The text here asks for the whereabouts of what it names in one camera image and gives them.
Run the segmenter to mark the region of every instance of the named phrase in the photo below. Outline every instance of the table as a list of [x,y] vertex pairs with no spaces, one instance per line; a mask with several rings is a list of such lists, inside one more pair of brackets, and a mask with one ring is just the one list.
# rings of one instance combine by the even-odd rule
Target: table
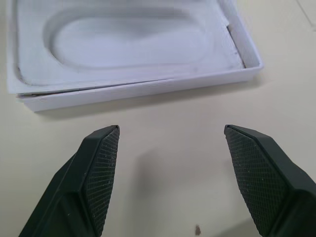
[[229,237],[247,223],[227,123],[271,135],[316,180],[316,32],[295,0],[237,5],[266,65],[254,81],[33,113],[6,92],[1,0],[0,236],[18,236],[82,139],[111,124],[121,136],[105,237],[192,237],[196,225]]

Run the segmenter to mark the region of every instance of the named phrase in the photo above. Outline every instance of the white box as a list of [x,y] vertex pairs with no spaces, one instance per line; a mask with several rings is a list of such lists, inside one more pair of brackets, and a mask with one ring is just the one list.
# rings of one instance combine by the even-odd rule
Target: white box
[[[17,59],[17,35],[16,35],[16,0],[8,0],[8,41],[7,41],[7,76],[8,87],[21,85],[19,71],[16,66]],[[149,82],[130,83],[125,85],[108,86],[101,88],[78,89],[68,92],[52,92],[50,94],[18,94],[18,100],[23,102],[32,111],[42,111],[61,107],[83,105],[89,103],[110,101],[122,98],[158,94],[198,88],[239,81],[248,81],[263,68],[259,53],[245,29],[245,26],[237,12],[233,0],[218,0],[220,7],[229,21],[231,37],[238,49],[245,68],[230,70],[227,72],[207,75],[192,75],[186,77],[171,77],[168,79],[154,80]]]

